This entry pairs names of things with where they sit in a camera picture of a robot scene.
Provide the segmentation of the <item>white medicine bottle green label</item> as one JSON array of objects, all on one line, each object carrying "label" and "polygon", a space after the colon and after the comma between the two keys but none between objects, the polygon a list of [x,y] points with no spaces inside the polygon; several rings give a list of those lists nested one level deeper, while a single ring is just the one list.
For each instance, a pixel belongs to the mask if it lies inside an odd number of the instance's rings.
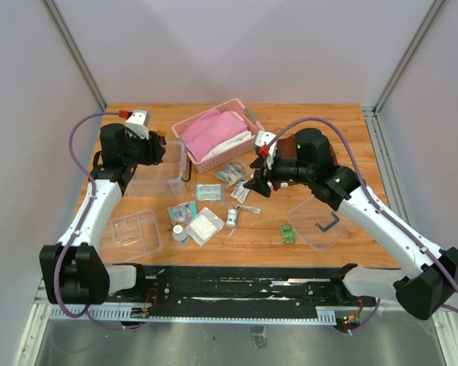
[{"label": "white medicine bottle green label", "polygon": [[173,235],[173,239],[180,246],[187,246],[189,244],[190,236],[184,226],[179,225],[179,224],[175,225],[173,227],[172,235]]}]

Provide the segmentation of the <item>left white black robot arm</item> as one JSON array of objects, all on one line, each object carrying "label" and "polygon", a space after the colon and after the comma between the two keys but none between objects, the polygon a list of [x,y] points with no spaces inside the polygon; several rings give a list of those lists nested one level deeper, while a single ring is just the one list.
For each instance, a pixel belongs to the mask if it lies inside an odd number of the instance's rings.
[{"label": "left white black robot arm", "polygon": [[137,302],[148,292],[139,265],[106,265],[99,245],[136,168],[160,164],[166,150],[145,122],[107,124],[99,137],[101,149],[95,154],[79,211],[58,242],[44,246],[39,254],[47,298],[61,308],[102,304],[118,291]]}]

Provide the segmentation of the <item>green medicine box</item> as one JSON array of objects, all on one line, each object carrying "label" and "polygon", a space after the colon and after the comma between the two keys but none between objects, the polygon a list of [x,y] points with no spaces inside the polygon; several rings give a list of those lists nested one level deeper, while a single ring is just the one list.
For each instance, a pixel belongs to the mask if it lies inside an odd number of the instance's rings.
[{"label": "green medicine box", "polygon": [[285,244],[295,243],[295,234],[291,224],[289,223],[280,223],[279,224],[280,233],[282,235],[282,241]]}]

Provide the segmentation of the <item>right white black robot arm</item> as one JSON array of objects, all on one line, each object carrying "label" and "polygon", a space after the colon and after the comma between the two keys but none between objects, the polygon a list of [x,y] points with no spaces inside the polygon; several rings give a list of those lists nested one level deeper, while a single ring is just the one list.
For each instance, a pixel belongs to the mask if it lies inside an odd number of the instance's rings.
[{"label": "right white black robot arm", "polygon": [[259,131],[253,143],[255,170],[245,188],[264,197],[282,183],[309,187],[320,202],[364,229],[399,263],[400,268],[374,269],[348,264],[333,278],[331,297],[347,305],[356,297],[398,302],[417,319],[429,319],[458,287],[458,249],[448,250],[415,232],[394,214],[357,173],[334,160],[329,139],[318,129],[295,135],[294,158],[281,156],[274,134]]}]

